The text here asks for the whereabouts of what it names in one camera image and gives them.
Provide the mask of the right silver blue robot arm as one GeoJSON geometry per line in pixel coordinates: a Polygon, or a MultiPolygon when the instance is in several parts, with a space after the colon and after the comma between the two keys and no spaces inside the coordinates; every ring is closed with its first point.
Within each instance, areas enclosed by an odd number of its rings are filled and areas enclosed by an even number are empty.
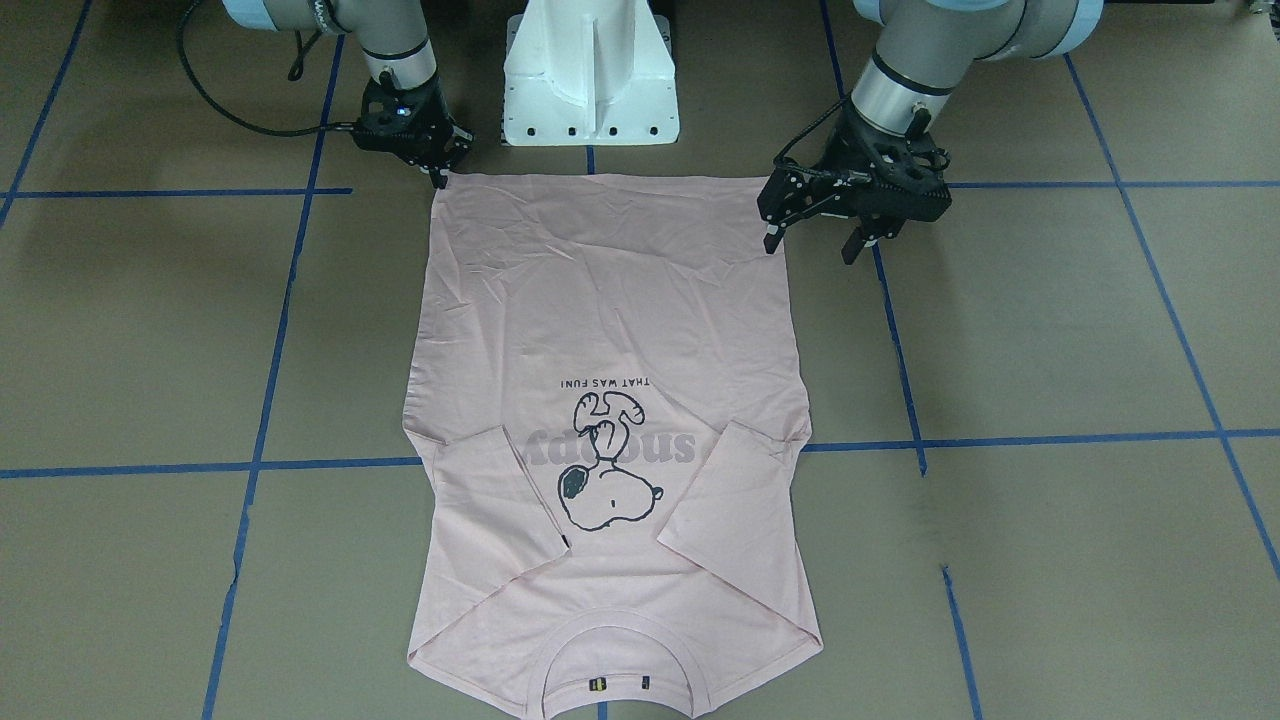
{"type": "Polygon", "coordinates": [[[443,190],[474,135],[451,115],[419,1],[225,1],[239,26],[349,35],[369,72],[360,115],[346,124],[356,146],[390,154],[443,190]]]}

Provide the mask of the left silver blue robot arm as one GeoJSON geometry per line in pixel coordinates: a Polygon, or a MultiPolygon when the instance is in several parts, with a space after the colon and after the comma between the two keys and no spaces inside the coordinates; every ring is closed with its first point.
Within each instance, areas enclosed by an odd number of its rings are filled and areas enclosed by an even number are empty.
{"type": "Polygon", "coordinates": [[[835,127],[805,165],[783,147],[756,205],[763,247],[813,217],[851,219],[845,263],[893,238],[910,222],[936,222],[952,197],[948,154],[931,136],[977,61],[1060,56],[1100,23],[1101,1],[859,1],[881,33],[858,82],[828,108],[835,127]]]}

